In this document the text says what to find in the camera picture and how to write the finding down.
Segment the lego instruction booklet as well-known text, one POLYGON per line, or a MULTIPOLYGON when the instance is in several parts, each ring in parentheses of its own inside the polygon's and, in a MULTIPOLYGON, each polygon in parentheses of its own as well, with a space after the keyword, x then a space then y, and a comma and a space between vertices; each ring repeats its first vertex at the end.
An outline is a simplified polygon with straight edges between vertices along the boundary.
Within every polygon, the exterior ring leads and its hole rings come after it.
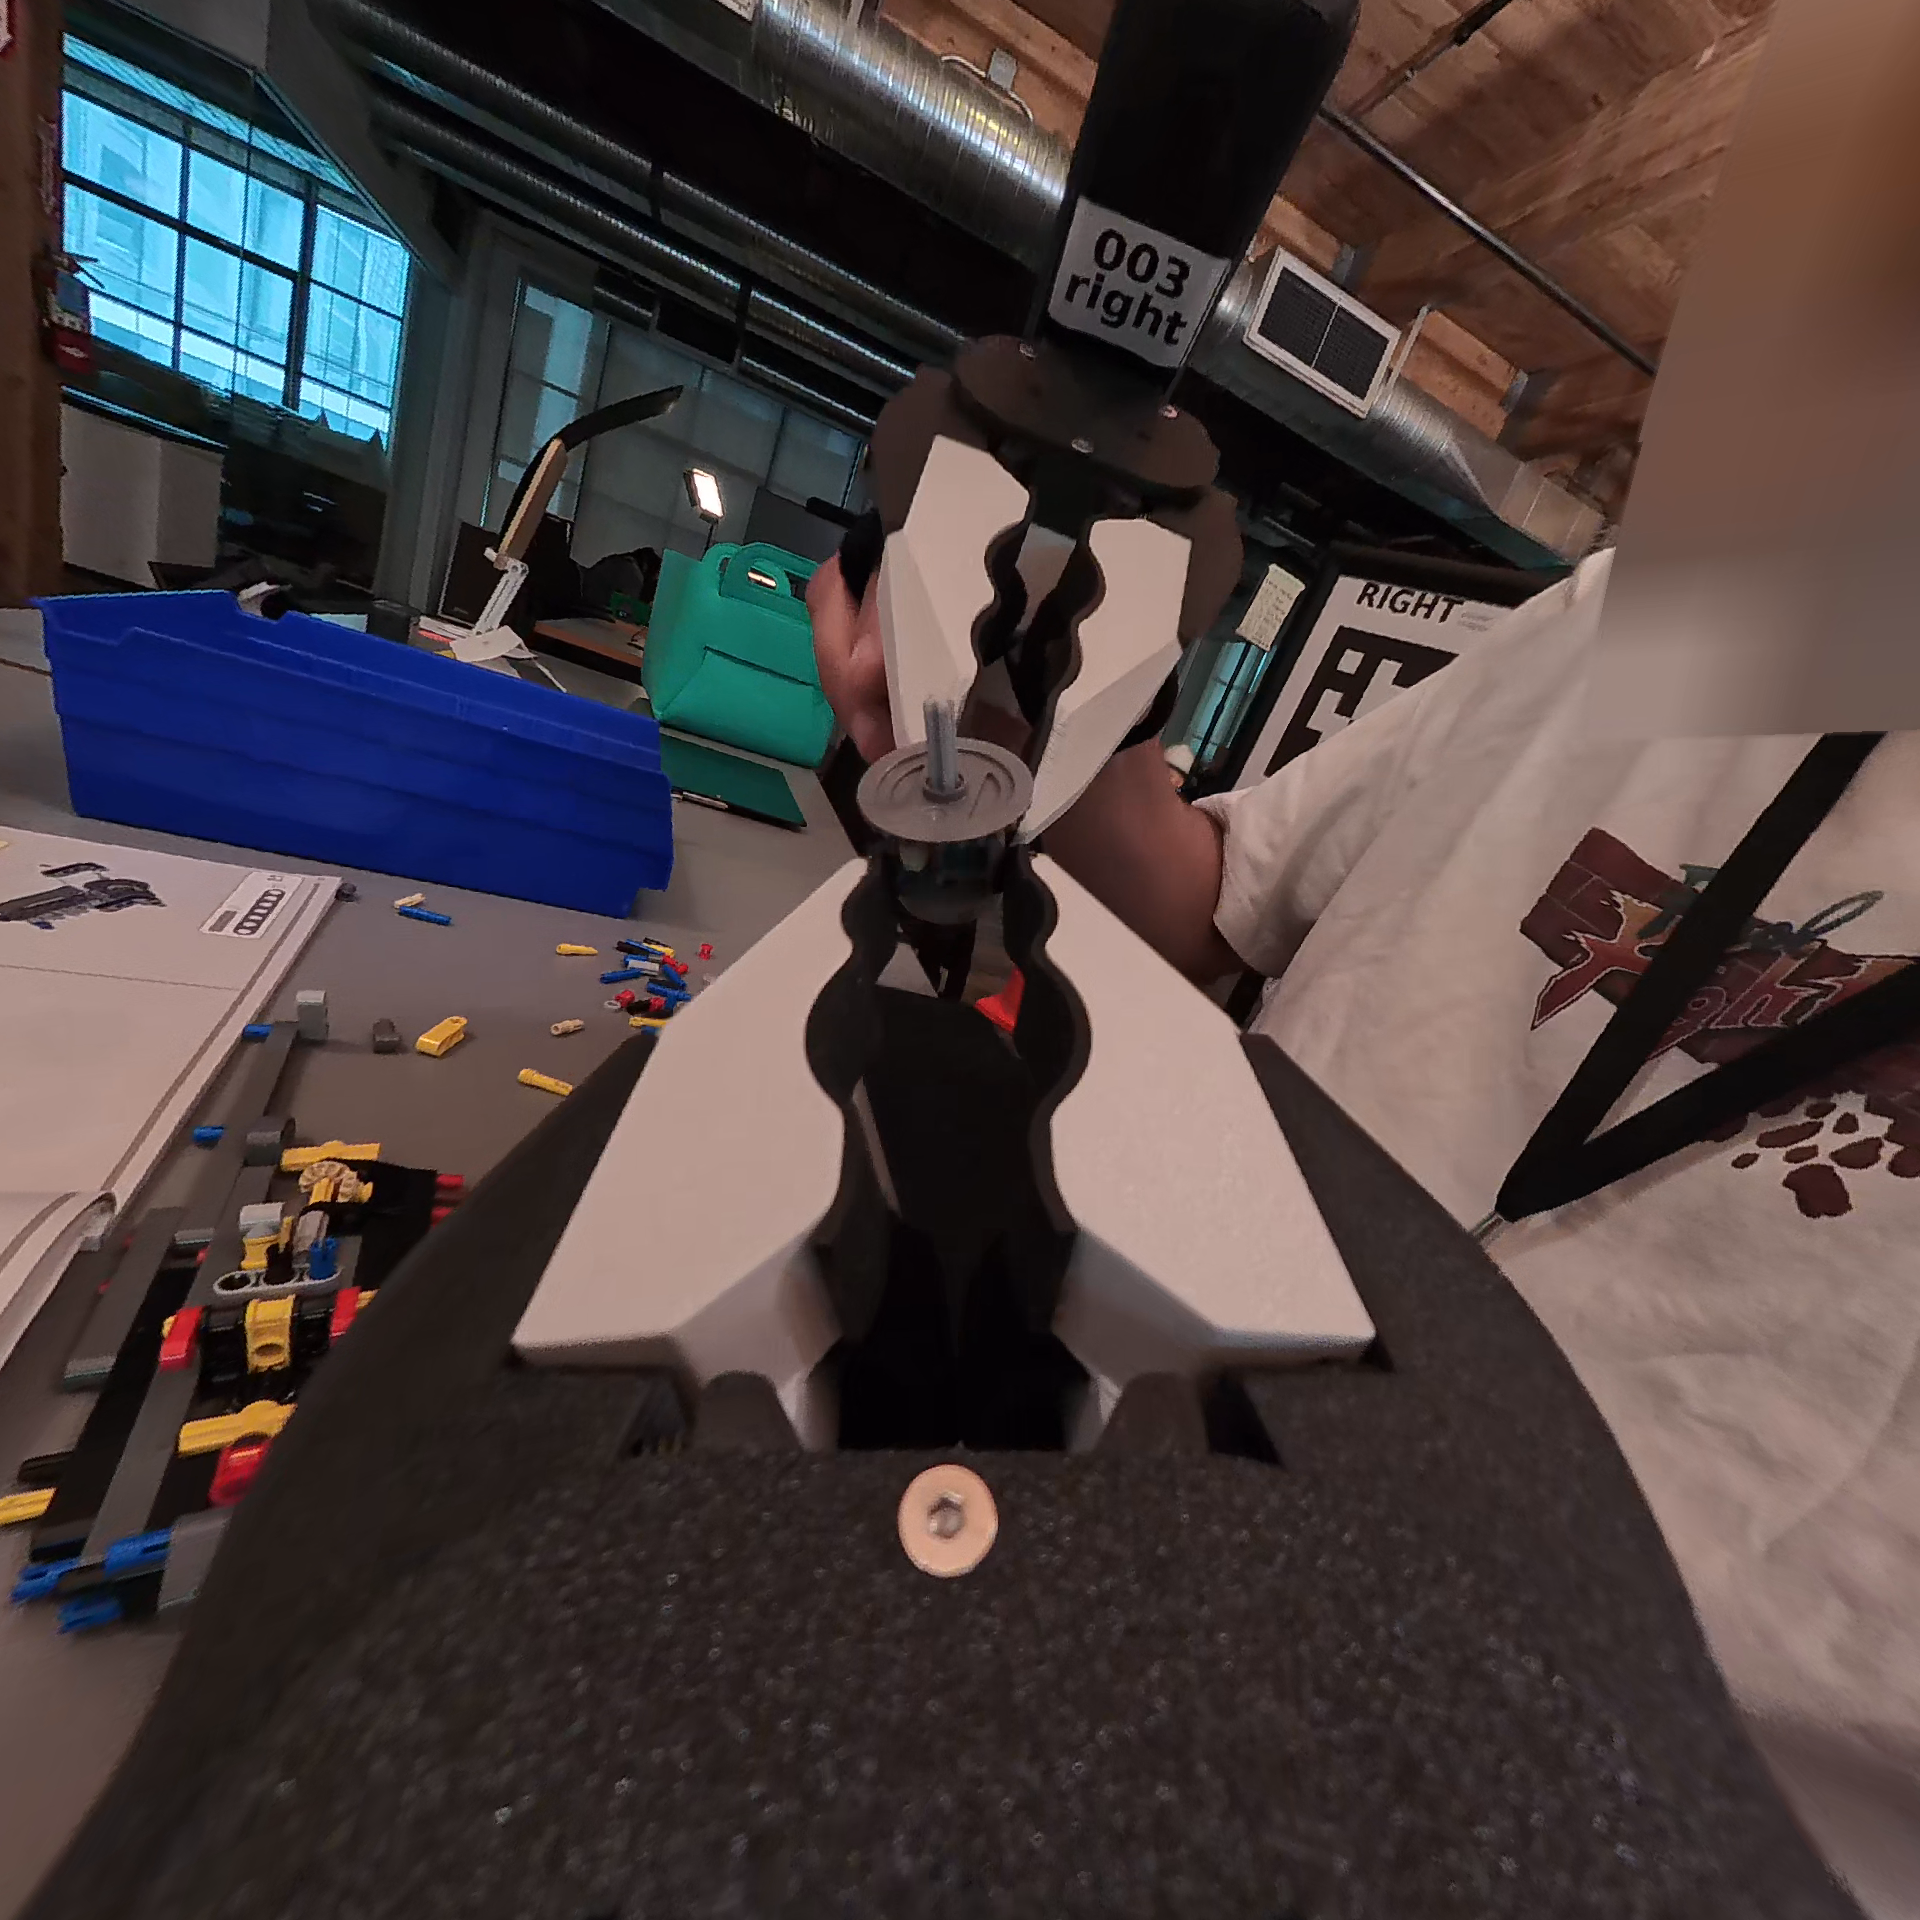
POLYGON ((2 1356, 144 1186, 338 885, 6 828, 2 1356))

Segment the framed black white marker sign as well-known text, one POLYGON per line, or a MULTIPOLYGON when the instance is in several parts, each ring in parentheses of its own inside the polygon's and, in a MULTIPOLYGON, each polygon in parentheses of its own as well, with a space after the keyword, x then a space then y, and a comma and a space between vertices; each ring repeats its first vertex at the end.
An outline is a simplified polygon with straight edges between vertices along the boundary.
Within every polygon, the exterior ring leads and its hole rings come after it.
POLYGON ((1233 745, 1230 788, 1257 784, 1465 655, 1538 582, 1508 566, 1339 545, 1287 673, 1233 745))

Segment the window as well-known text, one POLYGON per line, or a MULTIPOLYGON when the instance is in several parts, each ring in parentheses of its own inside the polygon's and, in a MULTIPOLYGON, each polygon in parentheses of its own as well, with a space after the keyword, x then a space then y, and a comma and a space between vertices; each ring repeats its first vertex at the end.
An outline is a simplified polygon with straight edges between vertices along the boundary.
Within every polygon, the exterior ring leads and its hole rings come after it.
POLYGON ((407 246, 295 141, 70 80, 64 241, 108 345, 224 398, 394 444, 407 246))

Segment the teal felt bag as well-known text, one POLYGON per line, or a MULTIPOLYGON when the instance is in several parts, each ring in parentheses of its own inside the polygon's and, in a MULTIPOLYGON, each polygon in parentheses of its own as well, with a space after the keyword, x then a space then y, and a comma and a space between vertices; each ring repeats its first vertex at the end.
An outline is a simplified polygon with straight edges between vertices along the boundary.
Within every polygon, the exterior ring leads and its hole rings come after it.
POLYGON ((641 671, 678 798, 804 828, 780 766, 819 766, 835 729, 804 605, 812 573, 772 543, 664 556, 641 671))

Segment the white air vent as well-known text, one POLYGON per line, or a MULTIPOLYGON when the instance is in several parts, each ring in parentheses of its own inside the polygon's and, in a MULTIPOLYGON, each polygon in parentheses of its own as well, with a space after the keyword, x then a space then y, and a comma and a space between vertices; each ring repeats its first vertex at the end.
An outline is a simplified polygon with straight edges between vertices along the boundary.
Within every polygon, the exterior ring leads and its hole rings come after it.
POLYGON ((1402 327, 1273 246, 1242 338, 1256 356, 1368 417, 1402 366, 1402 327))

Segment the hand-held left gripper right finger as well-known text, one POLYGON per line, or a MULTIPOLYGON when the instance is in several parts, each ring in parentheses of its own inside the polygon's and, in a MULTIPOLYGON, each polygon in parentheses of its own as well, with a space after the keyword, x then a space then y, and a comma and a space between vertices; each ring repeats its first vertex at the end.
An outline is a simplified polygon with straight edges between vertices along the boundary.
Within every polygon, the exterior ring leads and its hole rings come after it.
POLYGON ((1047 957, 1090 1056, 1050 1125, 1078 1241, 1054 1332, 1090 1373, 1082 1425, 1136 1376, 1356 1359, 1377 1326, 1242 1032, 1050 855, 1047 957))

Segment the blue plastic bin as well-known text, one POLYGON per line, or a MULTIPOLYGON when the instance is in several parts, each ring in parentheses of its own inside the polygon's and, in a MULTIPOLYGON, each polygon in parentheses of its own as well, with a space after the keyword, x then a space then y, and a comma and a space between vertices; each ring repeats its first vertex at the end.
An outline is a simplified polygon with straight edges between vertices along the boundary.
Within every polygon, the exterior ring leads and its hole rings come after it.
POLYGON ((644 716, 227 592, 40 613, 88 817, 612 918, 673 877, 644 716))

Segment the grey lego differential housing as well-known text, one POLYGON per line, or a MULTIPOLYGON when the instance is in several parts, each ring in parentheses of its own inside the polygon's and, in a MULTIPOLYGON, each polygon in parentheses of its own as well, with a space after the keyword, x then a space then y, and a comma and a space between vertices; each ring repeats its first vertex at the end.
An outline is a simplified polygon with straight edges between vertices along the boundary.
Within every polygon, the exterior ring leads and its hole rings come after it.
POLYGON ((856 802, 880 839, 880 871, 914 921, 975 921, 1001 889, 1011 834, 1034 799, 1034 775, 1014 752, 962 736, 955 743, 961 790, 928 794, 928 746, 880 759, 860 778, 856 802))

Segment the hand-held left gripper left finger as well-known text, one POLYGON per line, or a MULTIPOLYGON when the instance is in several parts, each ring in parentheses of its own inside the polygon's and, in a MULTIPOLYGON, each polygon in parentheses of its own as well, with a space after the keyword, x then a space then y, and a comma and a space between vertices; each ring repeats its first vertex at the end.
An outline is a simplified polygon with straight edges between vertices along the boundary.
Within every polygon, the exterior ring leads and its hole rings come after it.
POLYGON ((513 1350, 542 1367, 762 1376, 835 1432, 826 1357, 865 1309, 826 1244, 873 1200, 857 1085, 890 896, 850 860, 657 1036, 513 1350))

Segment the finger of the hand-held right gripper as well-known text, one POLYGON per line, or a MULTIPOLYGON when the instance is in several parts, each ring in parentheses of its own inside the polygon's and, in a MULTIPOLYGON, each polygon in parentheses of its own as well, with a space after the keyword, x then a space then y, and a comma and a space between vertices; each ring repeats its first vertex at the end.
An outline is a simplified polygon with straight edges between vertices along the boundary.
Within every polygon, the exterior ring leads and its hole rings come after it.
POLYGON ((1068 668, 1047 694, 1024 840, 1094 784, 1179 657, 1191 542, 1152 518, 1094 518, 1095 588, 1068 616, 1068 668))
POLYGON ((1028 492, 986 448, 935 436, 903 527, 887 537, 878 610, 897 745, 921 745, 926 705, 962 710, 979 670, 977 629, 998 605, 992 548, 1023 537, 1028 492))

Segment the wooden post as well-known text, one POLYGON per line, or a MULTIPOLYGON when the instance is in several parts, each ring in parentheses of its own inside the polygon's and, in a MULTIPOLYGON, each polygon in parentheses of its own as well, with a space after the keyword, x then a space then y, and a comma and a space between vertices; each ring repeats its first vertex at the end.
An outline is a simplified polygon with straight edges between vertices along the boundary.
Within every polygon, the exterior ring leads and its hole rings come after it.
POLYGON ((2 604, 62 580, 62 374, 44 341, 59 215, 62 6, 2 5, 2 604))

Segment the person's white printed shirt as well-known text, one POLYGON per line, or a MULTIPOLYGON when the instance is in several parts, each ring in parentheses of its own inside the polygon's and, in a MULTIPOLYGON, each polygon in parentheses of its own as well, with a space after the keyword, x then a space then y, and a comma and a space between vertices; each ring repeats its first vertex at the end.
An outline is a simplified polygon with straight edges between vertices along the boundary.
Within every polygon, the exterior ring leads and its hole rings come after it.
MULTIPOLYGON (((1462 1224, 1810 736, 1592 737, 1611 556, 1281 773, 1203 799, 1273 1037, 1462 1224)), ((1916 1916, 1916 1042, 1494 1258, 1572 1359, 1720 1665, 1875 1916, 1916 1916)))

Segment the person's right hand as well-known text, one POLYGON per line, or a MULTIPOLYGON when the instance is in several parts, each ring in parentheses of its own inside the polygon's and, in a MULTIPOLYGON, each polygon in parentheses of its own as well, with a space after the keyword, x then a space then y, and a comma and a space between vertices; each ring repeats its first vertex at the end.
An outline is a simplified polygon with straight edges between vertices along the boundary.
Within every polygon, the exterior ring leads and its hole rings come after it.
POLYGON ((876 762, 897 750, 880 588, 852 596, 842 557, 832 557, 808 582, 808 615, 827 705, 863 760, 876 762))

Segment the lego chassis assembly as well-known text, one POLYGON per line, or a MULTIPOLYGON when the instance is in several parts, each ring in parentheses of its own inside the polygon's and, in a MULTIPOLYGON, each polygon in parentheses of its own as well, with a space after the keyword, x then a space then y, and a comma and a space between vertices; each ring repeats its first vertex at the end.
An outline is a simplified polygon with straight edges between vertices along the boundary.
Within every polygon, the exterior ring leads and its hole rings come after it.
POLYGON ((289 1093, 330 1037, 324 991, 243 1031, 192 1132, 183 1200, 75 1254, 92 1304, 62 1370, 90 1397, 71 1447, 6 1486, 7 1604, 64 1637, 172 1616, 201 1596, 240 1501, 320 1367, 406 1256, 458 1212, 460 1173, 379 1143, 303 1140, 289 1093))

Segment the silver air duct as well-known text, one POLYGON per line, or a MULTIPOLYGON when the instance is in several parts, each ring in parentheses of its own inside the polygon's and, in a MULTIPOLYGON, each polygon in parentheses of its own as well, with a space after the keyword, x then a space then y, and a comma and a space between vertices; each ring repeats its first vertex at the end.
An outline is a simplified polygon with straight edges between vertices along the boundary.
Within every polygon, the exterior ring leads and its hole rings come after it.
MULTIPOLYGON (((762 1, 753 76, 766 103, 843 158, 1014 256, 1042 265, 1066 199, 1072 146, 995 103, 910 33, 856 24, 839 5, 762 1)), ((1603 513, 1408 372, 1386 372, 1362 413, 1249 345, 1265 252, 1227 282, 1191 372, 1362 474, 1467 527, 1511 560, 1583 560, 1603 513)))

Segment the pile of small lego pins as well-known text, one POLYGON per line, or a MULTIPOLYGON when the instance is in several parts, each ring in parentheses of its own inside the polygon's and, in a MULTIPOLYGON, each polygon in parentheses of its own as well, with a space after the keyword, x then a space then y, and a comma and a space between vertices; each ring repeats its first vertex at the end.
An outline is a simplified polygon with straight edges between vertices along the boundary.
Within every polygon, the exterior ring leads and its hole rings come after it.
POLYGON ((682 951, 652 935, 620 938, 610 953, 608 969, 599 975, 606 989, 603 1006, 636 1031, 670 1023, 707 983, 707 970, 698 965, 712 957, 707 943, 682 951))

